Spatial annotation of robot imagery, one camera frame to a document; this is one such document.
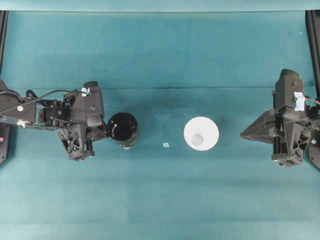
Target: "black mug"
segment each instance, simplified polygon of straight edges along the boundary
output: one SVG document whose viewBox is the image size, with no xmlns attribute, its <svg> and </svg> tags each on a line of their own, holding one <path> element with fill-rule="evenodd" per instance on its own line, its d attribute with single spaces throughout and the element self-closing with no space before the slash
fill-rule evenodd
<svg viewBox="0 0 320 240">
<path fill-rule="evenodd" d="M 110 136 L 123 148 L 133 146 L 139 138 L 139 128 L 136 118 L 128 112 L 113 115 L 107 123 Z"/>
</svg>

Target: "metal bracket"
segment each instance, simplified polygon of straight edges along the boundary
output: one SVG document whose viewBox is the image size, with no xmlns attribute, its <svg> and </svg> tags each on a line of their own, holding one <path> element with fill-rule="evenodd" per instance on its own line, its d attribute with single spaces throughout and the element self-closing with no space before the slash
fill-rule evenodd
<svg viewBox="0 0 320 240">
<path fill-rule="evenodd" d="M 308 144 L 308 158 L 318 169 L 320 169 L 320 131 L 311 131 L 310 142 Z"/>
<path fill-rule="evenodd" d="M 0 164 L 8 157 L 10 130 L 9 124 L 0 123 Z"/>
</svg>

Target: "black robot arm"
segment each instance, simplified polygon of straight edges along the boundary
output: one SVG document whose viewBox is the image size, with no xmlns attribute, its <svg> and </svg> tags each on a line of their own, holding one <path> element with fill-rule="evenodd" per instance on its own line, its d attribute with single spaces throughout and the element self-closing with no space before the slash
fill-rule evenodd
<svg viewBox="0 0 320 240">
<path fill-rule="evenodd" d="M 320 102 L 304 95 L 299 74 L 288 69 L 281 71 L 272 95 L 273 108 L 264 112 L 241 133 L 241 137 L 272 144 L 271 159 L 282 167 L 300 165 L 308 148 L 310 161 L 320 168 L 320 155 L 311 156 L 314 149 L 320 153 L 314 138 L 320 134 Z M 317 105 L 310 106 L 305 101 Z"/>
<path fill-rule="evenodd" d="M 45 99 L 57 92 L 66 92 L 62 100 Z M 111 137 L 121 147 L 128 148 L 139 136 L 138 123 L 129 113 L 118 113 L 108 124 L 104 122 L 102 91 L 96 81 L 85 83 L 82 90 L 54 90 L 40 97 L 28 90 L 26 96 L 21 97 L 0 80 L 0 103 L 0 154 L 4 156 L 3 161 L 7 157 L 9 141 L 8 131 L 3 130 L 8 126 L 10 128 L 10 125 L 26 129 L 58 130 L 69 159 L 79 162 L 95 155 L 95 141 Z"/>
</svg>

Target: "black cable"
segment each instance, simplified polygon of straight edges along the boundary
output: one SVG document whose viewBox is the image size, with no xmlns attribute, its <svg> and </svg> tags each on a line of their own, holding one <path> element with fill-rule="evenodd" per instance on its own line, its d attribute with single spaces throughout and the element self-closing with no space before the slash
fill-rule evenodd
<svg viewBox="0 0 320 240">
<path fill-rule="evenodd" d="M 39 101 L 39 100 L 41 100 L 41 99 L 43 99 L 43 98 L 45 98 L 45 97 L 47 97 L 47 96 L 49 96 L 49 95 L 52 95 L 52 94 L 54 94 L 54 93 L 59 93 L 59 92 L 72 93 L 73 91 L 69 91 L 69 90 L 54 90 L 54 91 L 48 92 L 48 93 L 46 93 L 45 95 L 42 95 L 42 96 L 40 96 L 40 97 L 38 97 L 38 98 L 35 98 L 35 99 L 31 100 L 31 101 L 24 102 L 24 103 L 21 103 L 21 104 L 17 104 L 17 105 L 8 107 L 8 108 L 6 108 L 5 110 L 0 111 L 0 115 L 2 115 L 2 114 L 5 113 L 5 112 L 8 112 L 8 111 L 10 111 L 10 110 L 16 109 L 16 108 L 19 107 L 19 106 L 24 106 L 24 105 L 27 105 L 27 104 L 32 104 L 32 103 L 37 102 L 37 101 Z"/>
</svg>

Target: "teal tablecloth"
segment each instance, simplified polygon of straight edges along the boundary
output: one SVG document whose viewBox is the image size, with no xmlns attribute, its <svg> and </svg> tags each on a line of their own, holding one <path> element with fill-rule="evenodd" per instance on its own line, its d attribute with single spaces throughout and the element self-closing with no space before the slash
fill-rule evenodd
<svg viewBox="0 0 320 240">
<path fill-rule="evenodd" d="M 56 132 L 13 129 L 0 167 L 4 240 L 318 240 L 320 172 L 280 168 L 240 132 L 272 107 L 282 68 L 314 96 L 304 12 L 11 12 L 2 79 L 20 93 L 103 87 L 106 118 L 133 113 L 141 138 L 67 159 Z M 183 129 L 220 129 L 199 152 Z"/>
</svg>

